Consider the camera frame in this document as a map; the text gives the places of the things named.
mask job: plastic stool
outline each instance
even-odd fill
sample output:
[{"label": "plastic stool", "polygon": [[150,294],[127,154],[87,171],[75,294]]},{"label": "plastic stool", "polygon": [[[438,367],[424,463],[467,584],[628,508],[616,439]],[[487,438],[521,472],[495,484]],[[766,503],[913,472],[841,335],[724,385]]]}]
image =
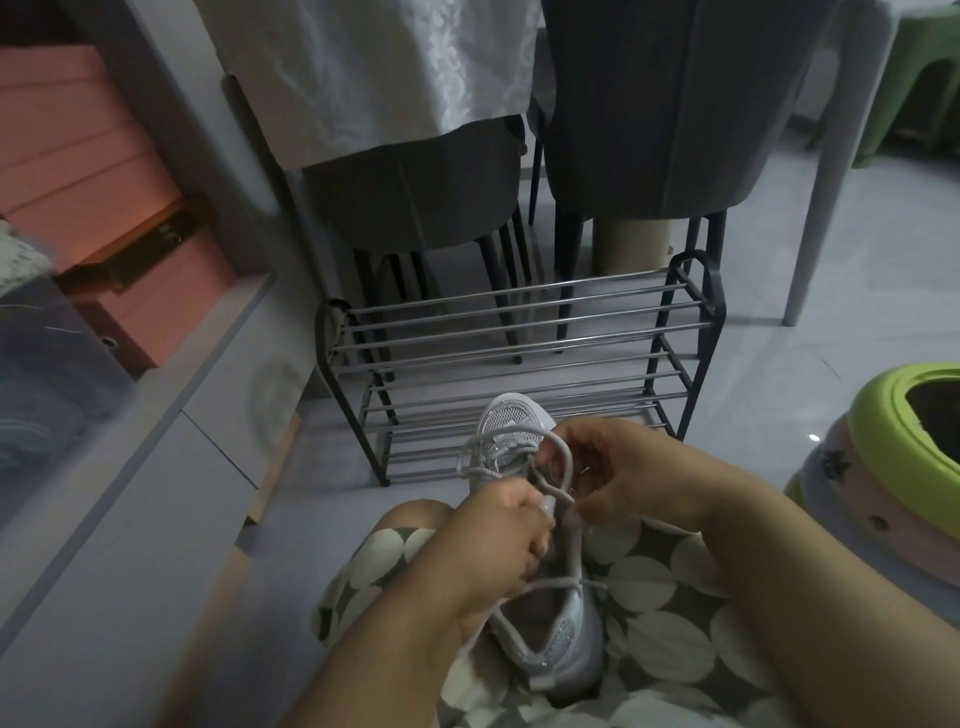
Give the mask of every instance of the plastic stool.
[{"label": "plastic stool", "polygon": [[932,149],[939,140],[947,112],[960,88],[960,7],[906,12],[900,18],[854,167],[870,164],[920,74],[936,61],[951,61],[952,68],[927,125],[926,149]]}]

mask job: pink box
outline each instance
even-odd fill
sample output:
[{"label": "pink box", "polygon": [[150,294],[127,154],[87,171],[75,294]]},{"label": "pink box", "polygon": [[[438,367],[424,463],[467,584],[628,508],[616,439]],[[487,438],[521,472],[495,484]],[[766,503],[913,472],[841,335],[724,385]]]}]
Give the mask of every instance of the pink box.
[{"label": "pink box", "polygon": [[236,276],[209,227],[185,240],[123,293],[79,293],[70,300],[129,371],[163,363],[177,350]]},{"label": "pink box", "polygon": [[58,272],[180,198],[89,46],[0,50],[0,213]]}]

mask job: polka dot skirt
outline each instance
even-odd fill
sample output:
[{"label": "polka dot skirt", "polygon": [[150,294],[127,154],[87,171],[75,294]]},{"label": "polka dot skirt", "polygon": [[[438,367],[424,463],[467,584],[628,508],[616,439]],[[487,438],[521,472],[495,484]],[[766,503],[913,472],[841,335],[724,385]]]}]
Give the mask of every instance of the polka dot skirt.
[{"label": "polka dot skirt", "polygon": [[[314,632],[328,645],[433,535],[372,533],[327,587]],[[434,726],[793,728],[807,725],[730,602],[698,535],[633,520],[588,529],[585,566],[598,592],[607,664],[597,696],[559,710],[529,693],[489,635],[447,674]]]}]

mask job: white tablecloth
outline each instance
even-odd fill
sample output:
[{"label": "white tablecloth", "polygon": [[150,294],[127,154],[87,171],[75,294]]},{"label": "white tablecloth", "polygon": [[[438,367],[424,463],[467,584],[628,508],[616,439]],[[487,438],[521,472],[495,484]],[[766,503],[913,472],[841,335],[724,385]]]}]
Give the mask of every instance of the white tablecloth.
[{"label": "white tablecloth", "polygon": [[196,0],[287,170],[523,113],[539,0]]}]

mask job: sneaker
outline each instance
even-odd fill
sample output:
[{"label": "sneaker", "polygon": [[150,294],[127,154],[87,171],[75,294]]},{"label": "sneaker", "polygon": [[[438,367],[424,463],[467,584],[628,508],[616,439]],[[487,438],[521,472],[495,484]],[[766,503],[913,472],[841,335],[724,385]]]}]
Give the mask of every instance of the sneaker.
[{"label": "sneaker", "polygon": [[[457,473],[469,479],[470,491],[492,480],[526,477],[545,495],[540,504],[554,516],[551,552],[540,561],[527,591],[504,600],[488,624],[507,657],[527,677],[532,692],[572,702],[600,681],[603,672],[603,622],[596,597],[585,586],[597,586],[583,574],[584,529],[564,524],[573,480],[570,448],[551,430],[556,425],[536,402],[514,392],[495,398],[480,416],[477,433],[464,445]],[[564,476],[554,485],[533,467],[540,442],[548,437],[564,455]],[[465,455],[469,465],[464,467]]]}]

